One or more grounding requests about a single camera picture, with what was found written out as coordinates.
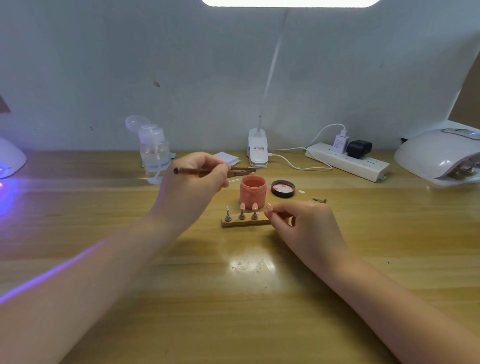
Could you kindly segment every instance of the person's left hand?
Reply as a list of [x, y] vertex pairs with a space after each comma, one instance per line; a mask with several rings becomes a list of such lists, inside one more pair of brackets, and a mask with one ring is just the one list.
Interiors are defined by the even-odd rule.
[[[177, 167], [212, 170], [205, 177], [174, 174]], [[166, 223], [176, 236], [187, 230], [203, 213], [212, 197], [228, 187], [230, 166], [208, 153], [192, 153], [172, 161], [149, 215]]]

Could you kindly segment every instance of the white power strip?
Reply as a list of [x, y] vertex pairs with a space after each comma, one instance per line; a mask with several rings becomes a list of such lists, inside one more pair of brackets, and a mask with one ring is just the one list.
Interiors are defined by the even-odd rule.
[[390, 165], [390, 163], [370, 157], [356, 159], [349, 157], [346, 153], [336, 153], [332, 151], [332, 146], [324, 143], [318, 143], [308, 147], [305, 155], [308, 158], [323, 160], [332, 167], [355, 174], [372, 182], [377, 182], [379, 179], [384, 180], [384, 173]]

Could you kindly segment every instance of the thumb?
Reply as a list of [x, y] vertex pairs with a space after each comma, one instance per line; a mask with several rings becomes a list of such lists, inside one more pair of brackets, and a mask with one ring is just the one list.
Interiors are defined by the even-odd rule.
[[274, 229], [278, 232], [280, 237], [286, 242], [289, 240], [293, 227], [285, 222], [278, 214], [273, 211], [265, 211], [265, 216], [268, 217]]
[[212, 193], [216, 193], [227, 179], [228, 170], [228, 164], [221, 163], [213, 168], [205, 177], [202, 177], [202, 181], [204, 181], [207, 188], [210, 189]]

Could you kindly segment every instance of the black power adapter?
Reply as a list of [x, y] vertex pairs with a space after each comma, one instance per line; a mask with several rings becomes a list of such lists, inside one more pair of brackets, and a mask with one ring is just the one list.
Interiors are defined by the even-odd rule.
[[347, 155], [352, 158], [360, 159], [372, 151], [373, 144], [365, 140], [355, 140], [347, 146]]

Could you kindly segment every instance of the hand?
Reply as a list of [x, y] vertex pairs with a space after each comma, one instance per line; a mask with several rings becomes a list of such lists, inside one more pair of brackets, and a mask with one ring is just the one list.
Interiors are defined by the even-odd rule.
[[[205, 177], [174, 174], [176, 167], [212, 170]], [[230, 166], [207, 153], [192, 153], [172, 161], [163, 177], [155, 205], [150, 211], [157, 221], [172, 229], [175, 236], [187, 230], [203, 213], [212, 197], [228, 187], [227, 173]]]
[[332, 209], [326, 204], [294, 200], [268, 204], [265, 215], [288, 247], [320, 278], [349, 256]]

